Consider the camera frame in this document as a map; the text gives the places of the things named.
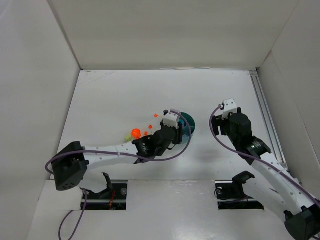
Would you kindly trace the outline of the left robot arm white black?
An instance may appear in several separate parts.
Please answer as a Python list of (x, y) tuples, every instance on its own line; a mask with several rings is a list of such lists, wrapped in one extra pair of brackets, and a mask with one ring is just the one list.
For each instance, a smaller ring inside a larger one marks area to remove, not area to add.
[(84, 184), (87, 173), (104, 166), (167, 161), (157, 157), (171, 150), (170, 146), (180, 145), (183, 134), (182, 122), (177, 127), (161, 122), (154, 134), (121, 145), (84, 147), (79, 141), (71, 142), (50, 162), (56, 190), (67, 191), (78, 186), (92, 190)]

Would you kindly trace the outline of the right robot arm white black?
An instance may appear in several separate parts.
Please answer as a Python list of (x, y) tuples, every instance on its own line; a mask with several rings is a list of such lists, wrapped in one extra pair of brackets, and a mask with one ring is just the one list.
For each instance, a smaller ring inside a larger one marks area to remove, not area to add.
[(213, 137), (228, 137), (233, 148), (225, 144), (223, 147), (240, 156), (270, 184), (270, 187), (260, 185), (255, 174), (243, 171), (221, 188), (218, 198), (253, 198), (273, 212), (295, 240), (319, 239), (319, 199), (286, 171), (263, 140), (253, 135), (252, 123), (241, 108), (223, 103), (216, 111), (222, 114), (216, 116), (212, 113), (210, 116), (209, 127)]

